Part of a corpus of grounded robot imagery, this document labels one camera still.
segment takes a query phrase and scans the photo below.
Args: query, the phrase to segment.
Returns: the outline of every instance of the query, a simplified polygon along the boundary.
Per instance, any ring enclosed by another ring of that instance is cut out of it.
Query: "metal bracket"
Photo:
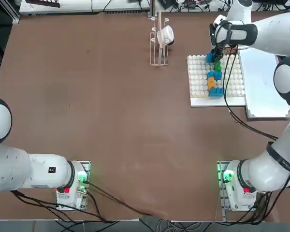
[[[147,13],[147,18],[148,18],[148,19],[151,19],[152,17],[157,18],[157,17],[158,17],[158,13],[155,12],[154,15],[151,15],[150,11],[148,11],[148,13]]]
[[[220,187],[219,192],[220,192],[220,201],[221,201],[223,221],[227,220],[226,209],[227,210],[230,209],[228,193],[227,193],[224,183],[222,182],[223,173],[227,169],[227,166],[229,163],[230,161],[217,161],[217,174],[218,174],[218,181],[219,181],[219,187]]]
[[[19,12],[13,8],[13,6],[9,3],[8,0],[0,0],[0,5],[6,11],[6,13],[11,17],[12,23],[17,24],[19,23]]]

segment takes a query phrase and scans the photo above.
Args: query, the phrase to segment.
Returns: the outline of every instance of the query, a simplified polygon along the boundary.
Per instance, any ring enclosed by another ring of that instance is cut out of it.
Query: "wire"
[[[227,81],[227,84],[226,84],[226,87],[223,88],[223,97],[224,97],[224,101],[226,103],[226,106],[230,112],[230,115],[233,117],[233,119],[238,122],[239,124],[241,124],[243,127],[255,132],[255,133],[258,133],[260,135],[263,135],[265,137],[268,137],[272,140],[277,140],[278,137],[274,136],[274,135],[271,135],[271,134],[268,134],[268,133],[265,133],[265,132],[262,132],[260,130],[257,130],[255,129],[254,127],[248,125],[247,123],[243,122],[234,112],[233,110],[229,107],[228,105],[228,102],[227,102],[227,97],[226,97],[226,92],[227,92],[227,87],[228,87],[228,83],[229,83],[229,80],[230,80],[230,76],[231,76],[231,72],[232,72],[232,68],[233,68],[233,65],[234,65],[234,62],[235,62],[235,58],[236,58],[236,55],[237,55],[237,50],[238,50],[238,46],[236,46],[236,51],[235,51],[235,56],[234,56],[234,60],[232,62],[232,65],[231,65],[231,68],[230,68],[230,73],[229,73],[229,78],[228,78],[228,81]],[[229,56],[228,56],[228,59],[227,59],[227,63],[226,63],[226,68],[225,68],[225,71],[224,71],[224,75],[223,75],[223,86],[225,86],[225,77],[226,77],[226,72],[227,72],[227,67],[228,67],[228,63],[229,63],[229,60],[230,60],[230,56],[231,56],[231,52],[232,52],[232,49],[230,49],[230,53],[229,53]]]
[[[70,217],[69,217],[65,212],[63,212],[63,211],[60,211],[60,210],[58,210],[58,209],[56,209],[56,208],[53,208],[53,207],[50,207],[50,206],[45,206],[45,205],[39,203],[38,201],[35,201],[35,202],[37,202],[38,204],[31,203],[31,202],[27,202],[27,201],[25,201],[24,199],[22,199],[19,195],[15,194],[13,191],[11,191],[11,192],[14,194],[14,196],[15,196],[16,198],[18,198],[21,202],[23,202],[23,203],[25,203],[25,204],[29,204],[29,205],[33,205],[33,206],[37,206],[37,207],[45,208],[45,209],[49,210],[52,214],[54,214],[56,217],[58,217],[60,220],[62,220],[62,221],[64,221],[64,222],[74,222],[74,223],[77,224],[77,222],[73,221],[73,220],[72,220],[72,219],[71,219],[71,218],[70,218]],[[50,209],[53,209],[53,210],[56,210],[56,211],[62,213],[65,217],[67,217],[67,218],[69,219],[69,221],[66,221],[66,220],[62,219],[58,214],[54,213],[54,212],[51,211]]]
[[[94,204],[95,204],[95,207],[96,207],[96,210],[97,210],[97,213],[99,215],[100,218],[103,218],[101,213],[100,213],[100,210],[99,210],[99,207],[98,207],[98,204],[97,204],[97,201],[96,199],[94,198],[94,196],[90,193],[90,192],[87,192],[88,196],[93,200]]]
[[[213,222],[210,222],[210,223],[205,227],[205,229],[203,230],[203,232],[205,232],[211,224],[213,224]]]
[[[231,8],[231,6],[227,3],[226,0],[225,0],[225,1],[223,1],[223,0],[218,0],[218,1],[223,2],[225,5],[227,5],[228,8]]]
[[[106,6],[103,8],[103,12],[105,12],[106,7],[108,6],[108,4],[111,3],[112,0],[109,0],[108,3],[106,4]]]
[[[117,223],[119,223],[119,222],[120,222],[120,221],[116,221],[116,222],[112,223],[111,225],[108,225],[108,226],[106,226],[106,227],[104,227],[104,228],[102,228],[102,229],[100,229],[100,230],[97,230],[96,232],[104,231],[104,230],[106,230],[107,228],[110,228],[111,226],[114,226],[115,224],[117,224]]]
[[[204,12],[203,9],[201,8],[201,6],[196,4],[195,7],[198,7],[202,12]]]
[[[209,9],[209,5],[207,4],[207,1],[206,0],[204,0],[204,1],[206,3],[206,6],[208,7],[208,11],[210,12],[211,10]]]
[[[17,196],[19,196],[19,197],[23,197],[23,198],[26,198],[26,199],[28,199],[28,200],[38,201],[38,202],[40,202],[40,203],[49,204],[49,205],[55,205],[55,206],[58,205],[58,206],[67,207],[67,208],[70,208],[70,209],[74,209],[74,210],[76,210],[76,211],[78,211],[78,212],[82,212],[82,213],[84,213],[84,214],[88,214],[88,215],[95,216],[95,217],[97,217],[97,218],[103,220],[103,218],[100,218],[99,215],[96,215],[96,214],[94,214],[94,213],[90,213],[90,212],[87,212],[87,211],[84,211],[84,210],[81,210],[81,209],[77,209],[77,208],[75,208],[75,207],[71,207],[71,206],[69,206],[69,205],[59,204],[59,203],[52,203],[52,202],[46,202],[46,201],[38,200],[38,199],[35,199],[35,198],[33,198],[33,197],[28,197],[28,196],[26,196],[24,193],[19,192],[19,191],[17,191],[17,190],[14,190],[14,191],[11,191],[11,192],[12,192],[13,194],[16,193]]]
[[[102,193],[104,193],[105,195],[107,195],[107,196],[108,196],[109,198],[111,198],[113,201],[115,201],[115,202],[117,202],[117,203],[119,203],[119,204],[124,205],[125,207],[129,208],[130,210],[132,210],[132,211],[134,211],[134,212],[136,212],[136,213],[138,213],[138,214],[142,214],[142,215],[145,215],[145,216],[152,216],[151,214],[144,213],[144,212],[142,212],[142,211],[139,211],[139,210],[133,208],[132,206],[130,206],[130,205],[124,203],[123,201],[121,201],[121,200],[119,200],[118,198],[112,196],[111,194],[109,194],[108,192],[104,191],[104,190],[101,189],[100,187],[98,187],[98,186],[96,186],[96,185],[90,183],[89,181],[83,181],[83,183],[85,183],[85,184],[89,184],[89,185],[93,186],[94,188],[98,189],[100,192],[102,192]]]
[[[261,3],[261,5],[259,6],[259,8],[256,10],[256,11],[258,11],[262,6],[263,6],[263,2]]]
[[[66,226],[62,225],[62,224],[59,223],[58,221],[54,221],[54,222],[57,223],[58,225],[60,225],[61,227],[64,228],[64,230],[62,230],[62,231],[70,231],[70,232],[74,232],[74,231],[72,231],[69,227],[66,227]]]
[[[143,222],[141,219],[139,219],[141,223],[143,223],[147,228],[149,228],[152,232],[154,232],[154,230],[152,228],[150,228],[150,226],[148,226],[145,222]]]
[[[141,0],[137,0],[137,2],[138,2],[139,5],[140,5],[141,11],[144,12],[144,10],[143,10],[143,8],[142,8],[142,6],[141,6]]]

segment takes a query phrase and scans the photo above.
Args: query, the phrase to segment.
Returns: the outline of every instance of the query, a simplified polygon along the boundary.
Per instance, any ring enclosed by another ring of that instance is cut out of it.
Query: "brown table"
[[[152,21],[145,14],[23,17],[12,28],[0,72],[0,97],[14,117],[5,144],[90,160],[92,182],[157,217],[214,220],[216,161],[255,157],[267,143],[235,123],[224,107],[190,107],[186,57],[209,52],[208,25],[215,16],[169,16],[175,43],[167,67],[149,65]],[[246,118],[244,108],[234,111]],[[250,122],[275,135],[287,123]],[[23,192],[56,200],[53,189]],[[109,219],[140,216],[96,198]],[[92,203],[89,210],[94,212]],[[237,217],[228,213],[228,219]],[[0,219],[52,218],[47,210],[0,193]],[[272,219],[290,222],[290,189]]]

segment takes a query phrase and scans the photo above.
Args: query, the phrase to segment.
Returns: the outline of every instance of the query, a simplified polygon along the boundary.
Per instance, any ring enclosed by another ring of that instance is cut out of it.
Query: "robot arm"
[[[251,23],[251,5],[251,0],[235,0],[226,18],[221,15],[216,18],[213,51],[219,52],[228,45],[247,45],[288,56],[275,69],[274,85],[290,105],[290,13]],[[261,155],[231,161],[226,173],[224,180],[232,210],[247,211],[255,202],[256,191],[281,189],[290,175],[290,124]]]
[[[28,154],[24,150],[1,145],[11,127],[11,110],[0,99],[0,191],[69,185],[72,168],[64,157]]]
[[[57,189],[58,203],[84,209],[88,185],[79,180],[88,179],[90,165],[85,170],[85,162],[67,161],[53,154],[28,154],[24,150],[1,145],[11,127],[11,111],[0,99],[0,191],[54,188]]]

